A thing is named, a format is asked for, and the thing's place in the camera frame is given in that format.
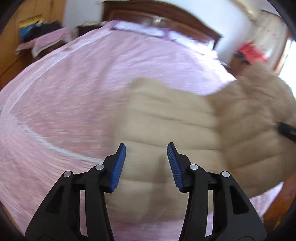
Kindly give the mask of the beige quilted down jacket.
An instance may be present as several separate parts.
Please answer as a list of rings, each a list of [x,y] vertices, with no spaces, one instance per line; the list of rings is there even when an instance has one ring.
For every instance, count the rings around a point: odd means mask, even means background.
[[[188,195],[175,186],[170,142],[208,172],[229,171],[264,216],[295,172],[295,144],[279,122],[295,125],[295,97],[262,63],[209,95],[134,79],[112,120],[114,145],[126,145],[119,186],[106,198],[115,239],[178,238]]]

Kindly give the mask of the dark clothes pile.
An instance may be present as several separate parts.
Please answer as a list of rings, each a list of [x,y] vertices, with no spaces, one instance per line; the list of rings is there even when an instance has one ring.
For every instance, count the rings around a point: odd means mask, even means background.
[[[53,23],[44,23],[44,22],[36,22],[34,24],[30,24],[26,27],[20,28],[20,42],[26,43],[42,35],[54,32],[58,29],[61,29],[62,26],[58,21]]]

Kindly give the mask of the cream and red curtain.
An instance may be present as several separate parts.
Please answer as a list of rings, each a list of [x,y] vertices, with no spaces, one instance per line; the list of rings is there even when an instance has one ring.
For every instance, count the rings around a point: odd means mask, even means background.
[[[237,49],[237,53],[242,54],[250,64],[261,61],[273,66],[274,61],[283,53],[287,35],[287,25],[280,16],[261,10],[246,41]]]

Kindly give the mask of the pink floral bed cover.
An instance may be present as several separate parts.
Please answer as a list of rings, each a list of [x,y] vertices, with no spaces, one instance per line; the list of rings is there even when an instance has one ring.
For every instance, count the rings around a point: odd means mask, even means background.
[[[31,64],[1,90],[1,203],[22,232],[63,171],[86,170],[112,152],[111,119],[137,77],[199,95],[234,80],[213,50],[108,24]]]

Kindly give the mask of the right purple ruffled pillow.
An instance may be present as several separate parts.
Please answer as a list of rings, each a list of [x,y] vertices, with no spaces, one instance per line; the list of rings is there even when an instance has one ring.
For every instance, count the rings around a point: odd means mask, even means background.
[[[214,40],[202,43],[176,31],[168,32],[168,39],[198,53],[208,53],[214,48]]]

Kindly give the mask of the purple ruffled pillow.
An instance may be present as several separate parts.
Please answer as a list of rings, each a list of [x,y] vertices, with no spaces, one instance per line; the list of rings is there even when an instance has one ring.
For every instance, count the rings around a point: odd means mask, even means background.
[[[202,43],[176,31],[168,32],[168,39],[198,53],[208,53],[214,48],[214,40]]]
[[[113,21],[111,28],[113,30],[134,32],[134,33],[139,33],[147,36],[164,38],[167,40],[170,39],[169,31],[166,28],[162,29],[158,27],[147,26],[147,25],[129,22],[129,21],[122,21],[122,20]]]

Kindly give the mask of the yellow wooden wardrobe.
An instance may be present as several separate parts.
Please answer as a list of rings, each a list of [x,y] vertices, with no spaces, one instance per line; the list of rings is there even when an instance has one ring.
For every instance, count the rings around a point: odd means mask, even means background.
[[[62,23],[66,1],[1,1],[1,88],[36,60],[37,27]]]

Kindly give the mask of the left purple ruffled pillow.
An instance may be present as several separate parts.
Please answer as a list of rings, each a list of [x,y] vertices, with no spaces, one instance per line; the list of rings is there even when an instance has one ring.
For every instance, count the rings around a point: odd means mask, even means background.
[[[113,21],[111,28],[113,30],[134,32],[134,33],[139,33],[147,36],[164,38],[167,40],[170,39],[169,31],[166,28],[162,29],[158,27],[147,26],[147,25],[129,22],[129,21],[122,21],[122,20]]]

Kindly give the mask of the pink cloth covered stool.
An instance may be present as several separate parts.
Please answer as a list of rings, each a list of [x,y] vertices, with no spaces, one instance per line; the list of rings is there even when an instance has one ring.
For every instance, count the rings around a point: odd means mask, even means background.
[[[44,34],[29,42],[18,45],[15,50],[15,55],[18,55],[21,51],[30,49],[33,58],[36,58],[43,50],[57,44],[58,42],[71,42],[72,35],[67,28],[61,28],[53,32]]]

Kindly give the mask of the dark wooden headboard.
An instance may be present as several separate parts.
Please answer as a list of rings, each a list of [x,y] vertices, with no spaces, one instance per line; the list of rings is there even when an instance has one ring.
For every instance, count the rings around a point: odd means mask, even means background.
[[[165,28],[201,43],[213,43],[214,47],[222,38],[186,10],[162,1],[104,1],[102,20],[123,20]]]

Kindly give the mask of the dark wooden nightstand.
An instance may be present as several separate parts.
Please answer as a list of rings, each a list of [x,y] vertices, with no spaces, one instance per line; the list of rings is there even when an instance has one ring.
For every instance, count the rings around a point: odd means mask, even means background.
[[[92,30],[95,30],[95,29],[99,29],[101,28],[103,25],[102,23],[100,22],[85,22],[81,25],[78,25],[76,27],[76,30],[77,30],[77,36],[80,37]]]

